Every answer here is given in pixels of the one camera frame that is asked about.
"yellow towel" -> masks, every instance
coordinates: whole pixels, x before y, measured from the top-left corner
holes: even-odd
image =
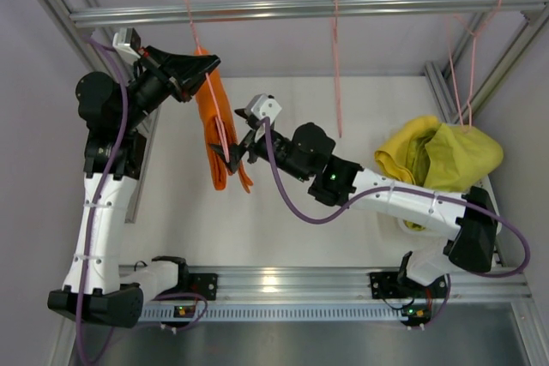
[[[482,131],[418,117],[374,154],[383,174],[428,189],[465,192],[496,169],[504,159],[499,144]],[[425,228],[407,222],[422,231]]]
[[[436,116],[417,117],[404,125],[374,154],[374,159],[383,174],[400,182],[416,184],[411,170],[407,168],[408,148],[418,135],[429,129],[438,129]]]

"cable tie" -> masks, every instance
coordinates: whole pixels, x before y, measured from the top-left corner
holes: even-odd
[[[79,255],[77,253],[74,254],[74,257],[77,259],[81,259],[83,261],[95,261],[95,260],[105,259],[104,256],[87,256],[87,255]]]
[[[387,195],[387,209],[386,209],[386,213],[389,214],[389,205],[391,203],[391,196],[393,195],[393,193],[395,192],[395,185],[396,185],[396,181],[393,180],[391,182],[391,185],[389,186],[390,189],[389,189],[389,194]]]
[[[114,207],[112,204],[109,204],[110,202],[107,202],[105,205],[103,204],[100,204],[100,203],[92,203],[91,201],[86,201],[84,203],[84,207],[89,207],[90,209],[93,208],[93,209],[118,209],[118,210],[122,210],[124,209],[124,207]]]

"aluminum rail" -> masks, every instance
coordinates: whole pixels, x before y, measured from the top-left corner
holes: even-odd
[[[369,273],[383,271],[382,268],[189,267],[189,270],[191,273],[217,273],[217,299],[212,302],[213,305],[384,305],[382,301],[372,298],[368,276]],[[510,269],[507,267],[494,267],[492,272],[508,270]],[[123,276],[132,271],[131,266],[120,267],[120,274]],[[451,276],[450,301],[454,303],[512,303],[532,300],[523,274],[501,279],[481,278],[466,272]]]
[[[549,0],[503,0],[501,10],[543,10]],[[498,0],[338,0],[339,16],[420,15],[476,13],[492,10]],[[195,3],[195,21],[254,21],[330,17],[334,0],[281,0],[273,2]],[[115,27],[188,22],[183,4],[135,8],[75,10],[70,19],[77,27]]]
[[[474,32],[476,31],[482,22],[488,17],[487,13],[479,13],[474,15],[471,20],[468,22],[468,26],[471,28],[471,30]],[[457,66],[458,62],[463,56],[463,52],[471,45],[473,42],[473,37],[469,34],[469,32],[465,29],[463,29],[463,35],[460,37],[460,39],[457,41],[457,44],[455,45],[454,52],[452,55],[452,58],[454,60],[454,66]],[[448,79],[451,75],[451,69],[449,66],[449,62],[446,64],[443,70],[443,77],[444,79]]]

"orange cloth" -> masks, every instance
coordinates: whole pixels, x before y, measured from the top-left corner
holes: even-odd
[[[209,54],[206,49],[201,49],[203,55]],[[238,145],[237,131],[234,128],[234,121],[232,120],[231,104],[225,94],[223,83],[221,83],[220,71],[218,69],[214,70],[210,74],[209,79],[212,81],[212,87],[214,88],[217,105],[220,108],[221,121],[223,122],[223,127],[225,128],[226,143],[229,147],[233,143]],[[215,124],[215,117],[217,116],[215,104],[212,99],[212,94],[209,91],[209,85],[206,81],[195,95],[195,100],[198,104],[200,118],[204,124],[204,140],[206,141],[206,152],[208,153],[209,167],[212,171],[212,181],[214,182],[214,187],[216,190],[223,190],[226,187],[227,173],[230,175],[232,175],[232,173],[225,167],[225,164],[220,156],[209,146],[210,143],[215,145],[220,145],[221,143],[217,132],[217,126]],[[254,183],[246,175],[242,163],[240,163],[240,166],[238,167],[238,177],[240,178],[240,182],[242,183],[244,190],[250,193],[250,186]]]

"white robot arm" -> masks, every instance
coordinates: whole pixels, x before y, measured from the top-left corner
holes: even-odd
[[[125,278],[120,279],[118,274],[124,220],[141,175],[146,145],[146,138],[136,128],[168,97],[181,102],[191,100],[220,59],[173,55],[152,46],[142,48],[135,30],[123,29],[117,33],[114,47],[124,60],[134,63],[135,69],[135,79],[126,87],[128,116],[124,138],[114,154],[101,196],[93,204],[118,136],[122,101],[120,85],[109,75],[102,72],[85,75],[76,87],[78,114],[89,130],[84,151],[84,212],[69,273],[62,288],[50,292],[48,307],[75,319],[77,300],[81,297],[81,317],[85,322],[133,327],[145,302],[163,291],[185,289],[189,281],[185,260],[170,256],[155,258],[150,265]],[[93,224],[88,228],[92,210]],[[91,235],[89,251],[85,250],[87,235]],[[87,276],[82,283],[85,261]]]
[[[429,247],[410,252],[402,260],[401,281],[412,287],[430,285],[446,273],[490,271],[497,222],[467,206],[469,202],[493,211],[485,190],[437,193],[383,177],[334,156],[335,142],[314,123],[299,126],[291,140],[271,129],[271,141],[267,141],[266,124],[274,124],[280,111],[276,100],[265,94],[257,95],[246,108],[236,110],[252,130],[239,145],[230,148],[230,162],[226,166],[231,171],[238,169],[245,153],[250,154],[251,163],[258,158],[270,161],[268,152],[272,148],[274,170],[281,169],[302,182],[312,179],[308,193],[317,201],[327,206],[374,210],[435,232],[439,237]],[[213,149],[222,153],[220,147]],[[281,183],[277,184],[283,191]]]
[[[100,72],[84,76],[76,88],[79,115],[86,120],[89,129],[85,149],[84,213],[71,268],[62,288],[50,292],[48,307],[74,319],[76,298],[81,294],[84,296],[82,319],[85,322],[133,327],[144,303],[161,292],[184,291],[189,278],[185,260],[167,256],[154,259],[151,265],[125,278],[118,275],[124,219],[140,177],[146,143],[136,127],[170,95],[179,101],[189,101],[204,82],[205,74],[214,70],[220,59],[171,55],[151,46],[141,48],[135,31],[122,31],[117,39],[125,47],[122,56],[137,63],[141,72],[127,86],[130,102],[127,132],[100,200],[93,204],[92,198],[118,132],[121,103],[119,85],[110,76]],[[476,216],[463,204],[440,201],[438,194],[429,189],[392,181],[359,164],[337,158],[332,154],[335,142],[313,123],[299,126],[291,141],[271,128],[266,130],[265,119],[273,122],[280,111],[276,100],[267,95],[256,96],[245,109],[236,111],[246,119],[251,131],[239,145],[230,147],[230,162],[226,164],[230,171],[238,169],[245,153],[250,155],[251,163],[258,158],[268,160],[272,145],[276,168],[300,181],[312,178],[308,193],[317,201],[343,207],[351,201],[353,207],[413,221],[440,234],[430,248],[410,252],[404,257],[399,276],[412,287],[423,288],[441,275],[456,270],[490,270],[495,222]],[[267,135],[272,135],[271,141],[267,141]],[[212,148],[222,153],[220,147]],[[387,190],[363,194],[365,190],[382,187]],[[480,192],[443,195],[456,200],[465,196],[468,201],[490,207],[489,198]],[[86,254],[87,218],[92,208],[95,215],[91,249]],[[88,261],[88,275],[81,291],[84,261]]]

